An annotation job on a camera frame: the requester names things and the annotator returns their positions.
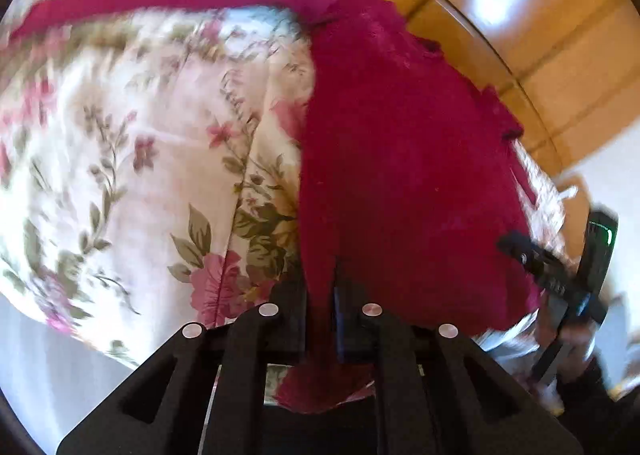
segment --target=pink flower print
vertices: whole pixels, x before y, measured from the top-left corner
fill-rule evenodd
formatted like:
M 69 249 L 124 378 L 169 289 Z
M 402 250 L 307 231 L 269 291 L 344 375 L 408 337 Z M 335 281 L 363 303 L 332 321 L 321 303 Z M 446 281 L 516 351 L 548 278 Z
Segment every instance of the pink flower print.
M 264 272 L 254 265 L 248 265 L 246 272 L 248 276 L 238 276 L 233 284 L 222 287 L 220 314 L 225 318 L 237 318 L 269 299 L 275 280 L 264 276 Z
M 133 170 L 139 174 L 146 166 L 150 169 L 154 168 L 154 157 L 158 155 L 158 151 L 154 148 L 156 139 L 154 137 L 136 137 L 134 145 L 135 157 L 133 159 Z
M 73 332 L 69 315 L 71 302 L 58 281 L 58 276 L 53 271 L 43 269 L 40 279 L 47 298 L 46 302 L 40 302 L 40 307 L 47 317 L 47 325 L 64 334 L 71 334 Z
M 11 174 L 11 162 L 6 151 L 6 145 L 0 142 L 0 182 L 4 183 Z
M 0 117 L 0 131 L 11 128 L 13 122 L 14 115 L 11 112 L 5 112 L 2 114 L 2 117 Z
M 232 130 L 233 124 L 231 122 L 226 122 L 222 126 L 215 122 L 210 127 L 207 127 L 207 134 L 211 139 L 209 143 L 209 148 L 217 148 L 222 143 L 226 143 L 229 139 L 234 138 L 240 135 L 240 132 Z
M 285 134 L 300 142 L 305 127 L 306 103 L 278 100 L 271 106 L 271 110 L 276 114 L 280 128 Z
M 56 97 L 53 85 L 49 80 L 32 83 L 24 92 L 21 119 L 31 122 L 37 118 L 40 126 L 47 126 L 49 112 L 56 109 Z
M 200 32 L 203 38 L 208 40 L 217 41 L 220 37 L 220 31 L 222 29 L 222 20 L 220 18 L 214 18 L 210 22 L 207 22 Z
M 42 60 L 59 51 L 69 39 L 64 29 L 51 29 L 39 45 L 31 48 L 30 60 Z
M 240 258 L 231 250 L 226 257 L 209 253 L 202 259 L 203 267 L 190 275 L 191 307 L 207 328 L 224 325 L 226 318 L 237 318 L 269 297 L 275 281 L 252 265 L 247 266 L 249 276 L 240 275 Z
M 178 60 L 175 56 L 163 58 L 161 63 L 162 67 L 166 67 L 172 72 L 178 72 L 178 70 L 180 69 L 180 60 Z
M 193 286 L 191 307 L 198 311 L 198 321 L 207 328 L 225 324 L 220 303 L 236 295 L 239 260 L 240 255 L 234 251 L 229 251 L 226 258 L 209 253 L 202 259 L 203 267 L 190 275 L 189 281 Z
M 58 332 L 62 332 L 62 334 L 71 334 L 73 332 L 68 320 L 64 316 L 55 313 L 55 311 L 47 315 L 47 325 Z

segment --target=metal bolt head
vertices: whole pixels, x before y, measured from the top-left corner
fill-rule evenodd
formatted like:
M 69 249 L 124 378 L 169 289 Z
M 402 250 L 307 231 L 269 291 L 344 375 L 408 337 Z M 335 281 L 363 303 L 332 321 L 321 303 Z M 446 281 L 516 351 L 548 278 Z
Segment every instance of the metal bolt head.
M 264 303 L 260 305 L 258 312 L 263 316 L 276 316 L 280 309 L 274 303 Z
M 365 316 L 380 316 L 382 314 L 382 307 L 376 303 L 368 303 L 362 306 L 362 313 Z
M 438 333 L 443 338 L 453 339 L 458 335 L 458 327 L 450 323 L 444 323 L 438 327 Z
M 199 323 L 190 323 L 182 328 L 182 335 L 187 338 L 197 338 L 202 334 L 202 325 Z

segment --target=green leaf print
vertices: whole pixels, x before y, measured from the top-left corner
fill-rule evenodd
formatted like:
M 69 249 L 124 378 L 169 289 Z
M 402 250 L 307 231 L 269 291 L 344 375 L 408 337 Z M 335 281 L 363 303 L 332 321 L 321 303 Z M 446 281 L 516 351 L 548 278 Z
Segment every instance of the green leaf print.
M 275 222 L 275 225 L 273 226 L 274 229 L 275 229 L 275 226 L 278 225 L 278 222 L 280 222 L 281 220 L 285 220 L 285 221 L 294 220 L 293 217 L 280 215 L 276 207 L 270 202 L 264 204 L 264 206 L 258 206 L 255 209 L 255 212 L 258 214 L 258 217 L 260 217 L 261 219 L 264 219 L 270 222 Z
M 234 216 L 234 233 L 243 239 L 250 239 L 256 235 L 262 235 L 262 223 L 251 213 L 239 209 Z
M 69 314 L 74 320 L 84 320 L 86 318 L 94 317 L 93 314 L 89 314 L 87 311 L 84 311 L 81 308 L 76 307 L 75 305 L 71 305 L 69 307 Z
M 211 225 L 207 218 L 191 204 L 189 204 L 189 238 L 199 249 L 203 257 L 210 252 Z
M 94 247 L 98 251 L 104 251 L 105 249 L 108 249 L 108 247 L 111 247 L 111 242 L 104 239 L 95 239 Z
M 175 24 L 169 33 L 169 40 L 184 42 L 195 32 L 195 29 L 196 27 L 191 24 Z
M 249 242 L 247 265 L 261 267 L 270 278 L 279 276 L 284 269 L 286 250 L 279 247 L 272 237 L 254 237 Z
M 29 143 L 29 128 L 22 127 L 14 138 L 15 153 L 22 156 Z
M 126 188 L 118 188 L 116 192 L 111 197 L 111 203 L 116 204 L 120 199 L 122 199 L 127 194 Z
M 167 269 L 176 280 L 182 283 L 189 283 L 191 281 L 189 279 L 191 270 L 183 263 L 174 263 L 174 265 L 170 265 Z
M 37 273 L 42 266 L 42 245 L 38 230 L 30 220 L 24 223 L 24 254 L 31 270 Z
M 98 207 L 93 202 L 89 206 L 89 216 L 91 218 L 91 229 L 95 235 L 100 225 L 100 210 L 98 210 Z
M 129 349 L 127 349 L 126 346 L 124 346 L 124 343 L 122 343 L 122 341 L 120 340 L 113 340 L 111 342 L 111 346 L 107 351 L 107 355 L 111 356 L 112 358 L 121 359 L 129 365 L 133 365 L 135 367 L 138 366 L 138 363 L 129 357 Z
M 58 254 L 56 274 L 69 299 L 78 296 L 78 276 L 82 260 L 81 255 L 74 255 L 71 251 L 60 251 Z
M 194 244 L 190 241 L 179 239 L 171 235 L 174 240 L 175 248 L 178 250 L 178 254 L 182 257 L 182 260 L 187 262 L 193 267 L 204 267 L 202 263 L 202 256 Z
M 102 188 L 102 214 L 104 215 L 104 220 L 109 219 L 109 212 L 111 211 L 111 194 L 107 187 L 104 186 Z
M 18 291 L 20 294 L 24 294 L 25 291 L 27 290 L 27 285 L 23 281 L 21 281 L 20 277 L 16 275 L 14 272 L 6 269 L 2 272 L 2 276 L 4 276 L 4 278 L 9 280 L 13 284 L 14 289 Z
M 89 235 L 86 231 L 82 231 L 80 233 L 80 237 L 78 238 L 78 245 L 80 246 L 80 251 L 85 255 L 89 252 Z
M 238 159 L 228 157 L 222 158 L 222 164 L 225 165 L 225 168 L 231 172 L 232 174 L 243 174 L 244 173 L 244 164 L 242 164 Z
M 81 301 L 83 303 L 94 303 L 94 301 L 91 299 L 91 296 L 86 294 L 84 291 L 78 291 L 77 298 L 78 301 Z
M 265 190 L 264 188 L 258 186 L 257 184 L 254 184 L 253 182 L 249 182 L 247 184 L 244 184 L 244 186 L 247 186 L 247 187 L 251 188 L 252 190 L 255 191 L 255 193 L 259 193 L 260 195 L 265 197 L 265 199 L 271 200 L 273 198 L 273 197 L 271 197 L 271 194 L 267 190 Z

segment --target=white wall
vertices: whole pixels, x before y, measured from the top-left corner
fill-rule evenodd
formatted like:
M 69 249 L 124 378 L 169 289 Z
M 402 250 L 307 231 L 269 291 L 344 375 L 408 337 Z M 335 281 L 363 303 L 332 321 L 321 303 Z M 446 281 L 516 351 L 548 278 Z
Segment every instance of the white wall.
M 604 204 L 620 217 L 607 283 L 613 294 L 626 294 L 630 331 L 639 334 L 640 120 L 562 177 L 573 174 L 584 178 L 594 204 Z

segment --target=person's hand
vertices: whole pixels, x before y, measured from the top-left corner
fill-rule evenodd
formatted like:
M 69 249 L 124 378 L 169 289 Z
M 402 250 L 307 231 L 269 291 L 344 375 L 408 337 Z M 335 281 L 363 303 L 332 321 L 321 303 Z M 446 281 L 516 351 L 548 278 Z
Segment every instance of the person's hand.
M 551 326 L 549 313 L 549 295 L 545 292 L 540 300 L 540 310 L 536 320 L 536 341 L 541 349 L 546 349 L 558 336 Z M 558 374 L 562 381 L 570 383 L 584 374 L 593 355 L 596 323 L 568 324 L 560 330 L 559 339 L 572 345 L 571 353 L 558 365 Z

